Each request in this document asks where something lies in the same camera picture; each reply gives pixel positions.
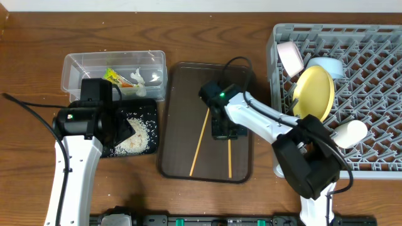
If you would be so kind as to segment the rice leftovers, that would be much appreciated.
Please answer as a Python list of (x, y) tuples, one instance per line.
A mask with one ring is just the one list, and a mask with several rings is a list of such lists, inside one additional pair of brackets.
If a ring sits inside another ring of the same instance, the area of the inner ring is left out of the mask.
[(130, 118), (128, 122), (135, 130), (135, 134), (117, 145), (112, 156), (136, 156), (154, 153), (158, 147), (156, 121)]

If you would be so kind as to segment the green snack wrapper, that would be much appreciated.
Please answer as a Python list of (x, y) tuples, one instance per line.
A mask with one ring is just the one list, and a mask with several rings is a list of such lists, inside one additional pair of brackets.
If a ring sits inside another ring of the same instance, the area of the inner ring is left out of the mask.
[(123, 76), (121, 76), (111, 68), (106, 69), (106, 73), (103, 76), (103, 79), (117, 85), (120, 88), (120, 91), (125, 95), (133, 94), (137, 91), (138, 86), (136, 84), (125, 79)]

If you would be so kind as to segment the white tissue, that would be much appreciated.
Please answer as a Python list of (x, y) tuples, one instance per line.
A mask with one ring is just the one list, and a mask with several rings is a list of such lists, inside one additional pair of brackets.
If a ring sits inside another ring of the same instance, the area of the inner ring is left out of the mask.
[(146, 96), (145, 81), (143, 77), (140, 75), (138, 68), (134, 73), (131, 73), (131, 78), (137, 81), (136, 95), (138, 97), (145, 97)]

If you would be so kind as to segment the wooden chopstick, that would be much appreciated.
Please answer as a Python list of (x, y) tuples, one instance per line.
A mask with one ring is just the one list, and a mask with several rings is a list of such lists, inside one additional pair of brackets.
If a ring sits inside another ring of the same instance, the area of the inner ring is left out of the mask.
[(198, 153), (199, 153), (199, 150), (200, 150), (200, 145), (202, 143), (202, 139), (203, 139), (204, 132), (205, 132), (205, 127), (207, 125), (207, 121), (208, 121), (208, 118), (209, 118), (209, 113), (210, 113), (210, 109), (207, 109), (207, 112), (206, 112), (206, 115), (205, 115), (205, 118), (204, 118), (204, 122), (203, 122), (203, 125), (202, 125), (202, 129), (201, 129), (201, 132), (200, 132), (200, 136), (199, 136), (199, 139), (198, 139), (197, 147), (196, 147), (196, 150), (195, 150), (195, 154), (194, 154), (194, 157), (193, 157), (192, 166), (190, 168), (189, 176), (193, 176), (193, 171), (195, 169), (195, 165), (196, 165), (196, 162), (197, 162)]
[(227, 153), (228, 153), (228, 177), (232, 178), (232, 151), (231, 140), (227, 140)]

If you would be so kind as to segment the white bowl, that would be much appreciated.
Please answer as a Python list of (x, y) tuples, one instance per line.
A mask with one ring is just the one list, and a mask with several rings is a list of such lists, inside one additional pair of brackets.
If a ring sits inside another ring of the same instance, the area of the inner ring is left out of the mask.
[(293, 41), (277, 44), (277, 51), (289, 77), (294, 77), (304, 69), (302, 56)]

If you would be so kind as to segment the yellow plate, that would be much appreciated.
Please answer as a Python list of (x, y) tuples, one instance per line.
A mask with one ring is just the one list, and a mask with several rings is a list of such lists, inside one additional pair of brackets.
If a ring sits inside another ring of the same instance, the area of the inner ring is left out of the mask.
[(334, 104), (335, 86), (328, 71), (321, 66), (306, 69), (298, 79), (292, 100), (297, 100), (293, 114), (303, 119), (315, 116), (323, 122)]

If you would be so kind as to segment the light blue bowl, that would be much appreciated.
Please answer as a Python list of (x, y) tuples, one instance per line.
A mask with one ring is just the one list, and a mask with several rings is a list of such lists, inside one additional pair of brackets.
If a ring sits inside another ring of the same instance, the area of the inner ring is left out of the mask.
[(307, 63), (307, 68), (312, 66), (320, 66), (325, 69), (333, 79), (344, 78), (343, 64), (340, 60), (330, 57), (312, 58)]

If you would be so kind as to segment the pale green cup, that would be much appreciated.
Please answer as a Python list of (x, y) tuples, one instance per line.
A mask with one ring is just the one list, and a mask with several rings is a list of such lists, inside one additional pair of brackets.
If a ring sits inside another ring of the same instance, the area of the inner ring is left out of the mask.
[(367, 136), (368, 128), (362, 121), (353, 120), (335, 128), (333, 141), (341, 148), (348, 149)]

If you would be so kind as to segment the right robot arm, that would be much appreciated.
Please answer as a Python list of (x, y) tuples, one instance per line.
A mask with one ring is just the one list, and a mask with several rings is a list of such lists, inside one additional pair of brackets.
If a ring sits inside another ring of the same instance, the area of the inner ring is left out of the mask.
[(332, 224), (331, 201), (345, 163), (319, 119), (281, 114), (236, 84), (223, 89), (210, 81), (198, 95), (212, 114), (215, 140), (237, 139), (252, 131), (271, 143), (286, 181), (301, 196), (302, 222)]

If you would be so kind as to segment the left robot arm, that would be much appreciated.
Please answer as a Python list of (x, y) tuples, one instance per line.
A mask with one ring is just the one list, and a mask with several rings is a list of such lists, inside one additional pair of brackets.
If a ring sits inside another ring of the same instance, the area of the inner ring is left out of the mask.
[(45, 225), (88, 225), (97, 165), (104, 153), (134, 135), (117, 85), (102, 78), (84, 79), (80, 99), (53, 118), (55, 174)]

